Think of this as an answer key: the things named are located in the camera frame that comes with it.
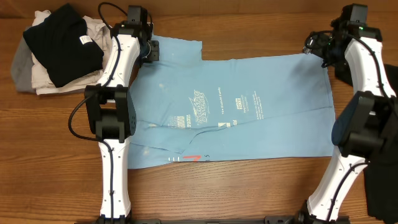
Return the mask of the light blue t-shirt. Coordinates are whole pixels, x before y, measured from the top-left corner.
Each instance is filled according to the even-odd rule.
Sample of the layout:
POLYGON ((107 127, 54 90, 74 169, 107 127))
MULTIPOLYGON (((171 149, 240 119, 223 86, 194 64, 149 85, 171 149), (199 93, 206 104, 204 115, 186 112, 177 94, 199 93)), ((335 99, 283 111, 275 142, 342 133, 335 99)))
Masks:
POLYGON ((203 60, 202 43, 159 37, 130 94, 130 169, 172 162, 325 157, 335 109, 314 55, 203 60))

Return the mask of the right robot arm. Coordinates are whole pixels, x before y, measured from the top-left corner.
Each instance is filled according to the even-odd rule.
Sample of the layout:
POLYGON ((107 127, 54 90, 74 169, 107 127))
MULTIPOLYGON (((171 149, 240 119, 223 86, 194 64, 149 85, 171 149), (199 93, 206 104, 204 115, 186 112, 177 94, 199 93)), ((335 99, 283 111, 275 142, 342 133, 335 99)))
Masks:
POLYGON ((303 52, 350 76, 354 95, 336 119, 333 155, 321 182, 286 223, 349 223, 339 216, 357 176, 390 149, 397 135, 397 97, 382 62, 382 35, 366 23, 368 7, 350 4, 331 22, 331 30, 311 32, 303 52))

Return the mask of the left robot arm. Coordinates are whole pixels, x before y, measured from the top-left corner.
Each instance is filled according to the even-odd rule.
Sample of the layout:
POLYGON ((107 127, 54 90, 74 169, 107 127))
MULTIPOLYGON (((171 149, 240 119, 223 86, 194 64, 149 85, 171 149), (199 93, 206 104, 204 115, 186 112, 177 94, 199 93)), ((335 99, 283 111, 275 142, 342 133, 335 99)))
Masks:
POLYGON ((152 40, 153 22, 147 9, 129 6, 127 19, 111 28, 112 48, 102 77, 85 88, 90 130, 102 158, 103 198, 97 223, 129 223, 127 155, 136 130, 136 112, 129 94, 131 74, 143 63, 159 59, 152 40))

